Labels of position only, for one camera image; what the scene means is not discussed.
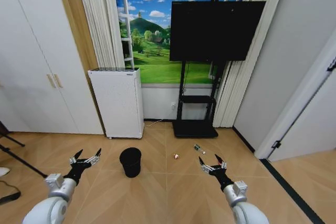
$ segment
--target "cabinet handle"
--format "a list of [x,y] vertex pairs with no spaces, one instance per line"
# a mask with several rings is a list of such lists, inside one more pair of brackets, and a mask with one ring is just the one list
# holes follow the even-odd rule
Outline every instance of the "cabinet handle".
[[55,79],[56,79],[57,86],[58,86],[59,88],[63,88],[63,86],[62,86],[62,84],[61,84],[61,81],[60,81],[59,78],[58,78],[58,75],[57,75],[57,74],[54,74],[54,77],[55,77]]
[[51,86],[52,86],[53,88],[56,88],[56,86],[55,86],[55,84],[54,84],[54,81],[52,80],[52,77],[51,77],[49,74],[47,74],[47,77],[48,77],[48,80],[50,81]]

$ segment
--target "white air purifier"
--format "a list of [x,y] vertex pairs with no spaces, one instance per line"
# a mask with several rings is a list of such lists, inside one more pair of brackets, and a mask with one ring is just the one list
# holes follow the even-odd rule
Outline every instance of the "white air purifier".
[[88,73],[106,136],[142,138],[140,69],[99,68]]

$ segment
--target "robotic arm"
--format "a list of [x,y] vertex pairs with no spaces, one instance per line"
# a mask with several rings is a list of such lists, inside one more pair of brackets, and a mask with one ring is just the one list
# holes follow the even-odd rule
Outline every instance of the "robotic arm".
[[199,157],[201,168],[204,172],[215,176],[220,183],[220,188],[225,194],[226,200],[231,207],[237,224],[269,224],[267,217],[255,205],[247,201],[247,185],[243,181],[233,182],[226,176],[226,162],[215,154],[218,165],[209,166],[204,164]]
[[78,159],[83,150],[70,158],[71,170],[62,177],[50,174],[45,182],[49,187],[48,198],[38,203],[24,218],[23,224],[61,224],[75,187],[85,169],[99,161],[101,149],[91,158]]

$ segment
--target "wall outlet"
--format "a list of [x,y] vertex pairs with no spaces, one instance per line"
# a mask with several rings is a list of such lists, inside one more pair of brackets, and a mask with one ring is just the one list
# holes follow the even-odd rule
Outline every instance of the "wall outlet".
[[171,103],[171,108],[172,108],[172,110],[175,110],[175,108],[176,108],[176,102],[172,102]]

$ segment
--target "trash can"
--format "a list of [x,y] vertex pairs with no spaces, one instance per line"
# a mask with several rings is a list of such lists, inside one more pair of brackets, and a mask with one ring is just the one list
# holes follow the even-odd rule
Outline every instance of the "trash can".
[[140,173],[140,160],[141,152],[135,147],[127,148],[120,154],[119,161],[127,177],[134,178]]

